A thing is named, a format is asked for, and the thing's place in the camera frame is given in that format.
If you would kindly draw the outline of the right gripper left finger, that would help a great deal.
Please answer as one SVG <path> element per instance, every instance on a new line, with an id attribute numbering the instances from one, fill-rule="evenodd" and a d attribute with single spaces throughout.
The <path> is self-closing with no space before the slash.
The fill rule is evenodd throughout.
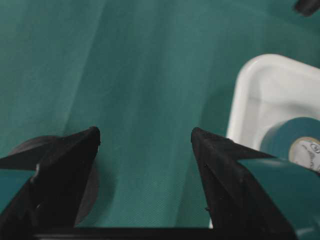
<path id="1" fill-rule="evenodd" d="M 77 137 L 68 148 L 86 140 L 101 143 L 100 130 L 92 126 L 72 134 Z M 2 240 L 29 240 L 34 229 L 72 228 L 75 218 L 64 216 L 55 205 L 57 195 L 63 193 L 45 176 L 39 175 L 37 162 L 40 153 L 18 153 L 0 160 L 0 238 Z"/>

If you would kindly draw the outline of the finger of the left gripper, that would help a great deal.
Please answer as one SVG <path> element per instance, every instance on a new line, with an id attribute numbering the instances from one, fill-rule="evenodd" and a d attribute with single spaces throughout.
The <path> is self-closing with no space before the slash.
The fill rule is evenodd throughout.
<path id="1" fill-rule="evenodd" d="M 320 0 L 298 0 L 293 9 L 304 17 L 310 17 L 320 9 Z"/>

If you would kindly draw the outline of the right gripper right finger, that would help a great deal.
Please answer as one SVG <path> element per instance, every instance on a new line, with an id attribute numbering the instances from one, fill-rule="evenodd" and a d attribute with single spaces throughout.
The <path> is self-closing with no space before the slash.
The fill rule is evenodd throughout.
<path id="1" fill-rule="evenodd" d="M 317 240 L 320 175 L 201 128 L 191 144 L 213 229 L 242 240 Z"/>

